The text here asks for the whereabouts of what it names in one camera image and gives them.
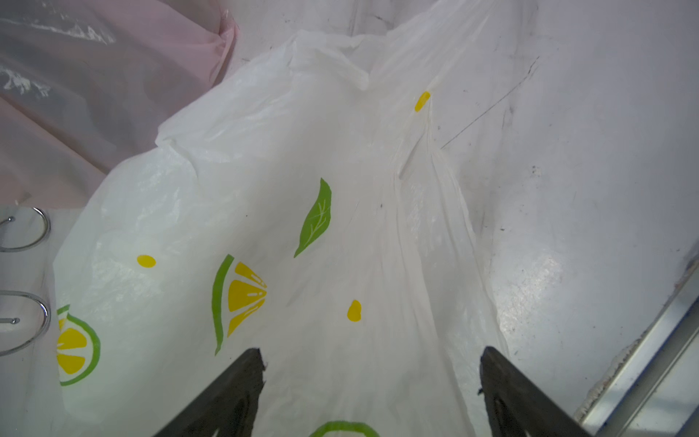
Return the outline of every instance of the green leaf print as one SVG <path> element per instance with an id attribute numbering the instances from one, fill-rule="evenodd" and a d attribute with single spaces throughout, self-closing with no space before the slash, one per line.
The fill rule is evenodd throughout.
<path id="1" fill-rule="evenodd" d="M 301 235 L 298 238 L 298 249 L 294 258 L 303 252 L 316 238 L 320 237 L 330 225 L 330 200 L 332 191 L 327 182 L 320 178 L 320 191 L 313 208 L 310 209 L 306 220 L 301 228 Z"/>

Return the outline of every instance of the white plastic bag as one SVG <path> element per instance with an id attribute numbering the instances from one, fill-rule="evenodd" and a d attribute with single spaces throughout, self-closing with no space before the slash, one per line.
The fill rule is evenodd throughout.
<path id="1" fill-rule="evenodd" d="M 473 435 L 459 388 L 476 406 L 482 347 L 503 344 L 429 91 L 489 7 L 302 32 L 110 173 L 54 264 L 65 429 L 152 435 L 255 347 L 255 436 Z"/>

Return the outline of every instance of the plastic bag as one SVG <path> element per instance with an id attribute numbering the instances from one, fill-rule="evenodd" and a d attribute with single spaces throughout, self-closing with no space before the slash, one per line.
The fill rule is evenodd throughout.
<path id="1" fill-rule="evenodd" d="M 0 203 L 84 206 L 211 88 L 235 36 L 214 3 L 19 0 L 0 10 Z"/>
<path id="2" fill-rule="evenodd" d="M 476 406 L 482 347 L 503 341 L 429 92 L 490 5 L 301 32 L 110 173 L 54 263 L 71 432 L 152 435 L 255 347 L 256 436 L 473 435 L 459 388 Z"/>

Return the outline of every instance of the green lime rind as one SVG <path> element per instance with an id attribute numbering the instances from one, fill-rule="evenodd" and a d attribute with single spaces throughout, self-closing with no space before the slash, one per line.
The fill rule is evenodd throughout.
<path id="1" fill-rule="evenodd" d="M 344 420 L 334 420 L 321 425 L 313 434 L 308 437 L 322 437 L 332 431 L 351 431 L 364 434 L 366 437 L 379 437 L 379 433 L 372 427 L 362 422 L 346 422 Z"/>
<path id="2" fill-rule="evenodd" d="M 66 310 L 68 310 L 69 306 L 70 305 L 66 305 L 66 306 L 60 308 L 57 312 L 59 314 L 64 313 Z M 92 342 L 92 360 L 90 360 L 87 368 L 80 375 L 74 377 L 72 380 L 61 381 L 61 386 L 63 386 L 63 387 L 65 387 L 67 385 L 75 384 L 76 382 L 85 379 L 90 373 L 92 373 L 94 368 L 97 367 L 97 363 L 99 362 L 99 355 L 100 355 L 100 350 L 101 350 L 101 343 L 99 342 L 99 337 L 97 336 L 97 332 L 95 332 L 94 329 L 91 328 L 90 325 L 88 325 L 87 323 L 83 322 L 82 320 L 80 320 L 77 317 L 74 317 L 70 314 L 68 314 L 66 316 L 66 319 L 71 323 L 77 324 L 85 332 L 87 332 L 87 335 L 89 336 L 89 339 Z"/>
<path id="3" fill-rule="evenodd" d="M 221 345 L 223 344 L 223 324 L 221 323 L 223 282 L 226 280 L 226 275 L 231 268 L 233 260 L 234 258 L 231 255 L 226 255 L 218 272 L 216 272 L 216 278 L 214 278 L 214 286 L 211 293 L 211 313 L 214 317 L 214 332 L 216 333 L 216 352 L 214 352 L 214 356 L 219 353 Z"/>

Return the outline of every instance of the white floor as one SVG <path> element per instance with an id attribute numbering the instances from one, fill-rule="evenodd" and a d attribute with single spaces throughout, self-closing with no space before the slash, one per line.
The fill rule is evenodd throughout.
<path id="1" fill-rule="evenodd" d="M 227 3 L 232 72 L 297 29 L 380 34 L 431 0 Z M 699 236 L 698 20 L 693 0 L 500 0 L 433 95 L 511 358 L 570 414 Z"/>

